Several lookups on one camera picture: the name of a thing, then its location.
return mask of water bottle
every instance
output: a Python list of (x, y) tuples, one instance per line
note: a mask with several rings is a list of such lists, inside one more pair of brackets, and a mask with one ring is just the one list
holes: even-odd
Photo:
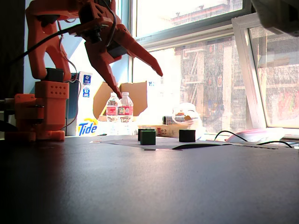
[(131, 135), (133, 120), (133, 101), (129, 97), (128, 92), (122, 93), (121, 106), (119, 107), (119, 116), (121, 120), (121, 128), (119, 134)]
[(119, 116), (122, 123), (129, 123), (133, 120), (133, 101), (130, 99), (128, 92), (122, 93)]
[(119, 106), (121, 105), (120, 100), (117, 98), (116, 93), (112, 92), (109, 100), (106, 103), (106, 117), (108, 123), (108, 134), (118, 134), (119, 124)]

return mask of orange robotic arm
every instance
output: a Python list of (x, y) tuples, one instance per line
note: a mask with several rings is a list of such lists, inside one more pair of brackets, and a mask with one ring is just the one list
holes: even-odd
[[(115, 15), (115, 0), (34, 0), (26, 9), (28, 56), (36, 82), (35, 95), (17, 94), (14, 99), (18, 132), (5, 133), (5, 139), (64, 140), (65, 101), (71, 79), (66, 53), (61, 46), (56, 21), (79, 18), (81, 24), (66, 31), (83, 37), (91, 65), (121, 98), (110, 63), (128, 54), (138, 57), (160, 76), (156, 59), (130, 35)], [(56, 69), (46, 69), (43, 61), (49, 54)]]
[[(34, 0), (26, 10), (28, 20), (28, 48), (46, 36), (57, 32), (56, 20), (80, 18), (81, 24), (69, 31), (83, 37), (91, 65), (121, 98), (121, 93), (112, 74), (110, 63), (121, 59), (123, 54), (138, 57), (162, 76), (156, 59), (130, 35), (121, 20), (115, 15), (115, 0)], [(56, 68), (63, 69), (64, 81), (71, 78), (65, 52), (59, 48), (55, 37), (29, 54), (34, 78), (44, 79), (46, 70), (43, 56), (47, 52)]]

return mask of blue label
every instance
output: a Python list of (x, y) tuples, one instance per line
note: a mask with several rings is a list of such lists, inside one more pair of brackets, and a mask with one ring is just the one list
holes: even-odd
[(79, 136), (89, 133), (95, 133), (98, 126), (93, 122), (86, 122), (79, 124)]
[(89, 97), (89, 92), (90, 92), (89, 88), (85, 87), (83, 89), (83, 97)]
[(92, 76), (84, 75), (83, 76), (83, 85), (90, 85), (92, 80)]

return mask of wire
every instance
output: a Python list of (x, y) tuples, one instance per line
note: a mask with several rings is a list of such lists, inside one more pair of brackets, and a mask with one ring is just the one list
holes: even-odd
[(116, 27), (116, 15), (115, 13), (111, 10), (111, 8), (109, 7), (109, 5), (105, 2), (105, 0), (102, 0), (102, 2), (106, 5), (107, 9), (109, 10), (109, 12), (113, 15), (113, 25), (111, 27), (111, 32), (110, 32), (110, 36), (109, 39), (107, 41), (106, 47), (108, 47), (111, 44), (114, 32), (115, 32), (115, 27)]
[[(59, 30), (61, 30), (60, 22), (59, 22), (58, 20), (57, 20), (57, 24), (58, 24), (58, 28), (59, 28)], [(59, 49), (60, 49), (60, 52), (63, 53), (65, 60), (66, 60), (68, 63), (70, 63), (70, 64), (74, 67), (74, 69), (75, 69), (75, 71), (76, 71), (76, 76), (74, 77), (74, 79), (71, 80), (71, 81), (69, 81), (70, 83), (74, 83), (74, 82), (77, 80), (78, 72), (77, 72), (77, 68), (76, 68), (76, 66), (73, 64), (73, 62), (71, 62), (71, 61), (67, 58), (67, 55), (66, 55), (65, 52), (63, 52), (62, 49), (61, 49), (61, 43), (62, 43), (62, 39), (63, 39), (63, 37), (64, 37), (64, 35), (61, 34), (61, 38), (59, 39)]]
[(77, 98), (77, 112), (76, 112), (76, 116), (74, 117), (74, 119), (69, 124), (67, 124), (66, 126), (62, 127), (61, 129), (64, 129), (67, 126), (71, 125), (77, 119), (78, 112), (79, 112), (79, 96), (80, 96), (80, 92), (81, 92), (81, 88), (82, 88), (82, 84), (81, 84), (80, 80), (77, 80), (77, 81), (80, 84), (80, 89), (79, 89), (78, 98)]
[(268, 142), (263, 142), (263, 143), (259, 143), (258, 145), (259, 146), (262, 146), (262, 145), (266, 145), (266, 144), (270, 144), (270, 143), (284, 143), (286, 144), (288, 147), (290, 148), (293, 148), (289, 143), (285, 142), (285, 141), (268, 141)]
[(214, 141), (216, 141), (216, 138), (217, 138), (218, 135), (220, 135), (222, 132), (228, 132), (228, 133), (231, 133), (231, 134), (233, 134), (234, 136), (237, 136), (238, 138), (242, 139), (243, 141), (247, 141), (246, 139), (242, 138), (241, 136), (239, 136), (239, 135), (237, 135), (237, 134), (235, 134), (235, 133), (233, 133), (233, 132), (230, 132), (230, 131), (221, 131), (221, 132), (219, 132), (219, 133), (216, 135)]
[(42, 44), (44, 44), (47, 41), (49, 41), (50, 39), (52, 39), (52, 38), (54, 38), (56, 36), (59, 36), (61, 34), (65, 34), (65, 33), (69, 32), (74, 27), (75, 26), (69, 27), (69, 28), (66, 28), (66, 29), (62, 29), (62, 30), (58, 31), (57, 33), (54, 33), (54, 34), (51, 34), (51, 35), (47, 36), (45, 39), (41, 40), (39, 43), (37, 43), (36, 45), (34, 45), (31, 48), (29, 48), (23, 54), (19, 55), (14, 60), (10, 61), (8, 64), (5, 65), (5, 67), (11, 66), (12, 64), (16, 63), (17, 61), (19, 61), (20, 59), (22, 59), (23, 57), (25, 57), (26, 55), (28, 55), (30, 52), (34, 51), (36, 48), (38, 48)]
[(64, 21), (67, 22), (67, 23), (72, 23), (72, 22), (76, 21), (76, 18), (74, 18), (73, 21), (68, 21), (68, 20), (64, 20)]

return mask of black table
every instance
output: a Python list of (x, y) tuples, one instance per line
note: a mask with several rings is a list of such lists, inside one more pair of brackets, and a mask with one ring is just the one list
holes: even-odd
[(299, 224), (298, 150), (98, 139), (0, 142), (1, 223)]

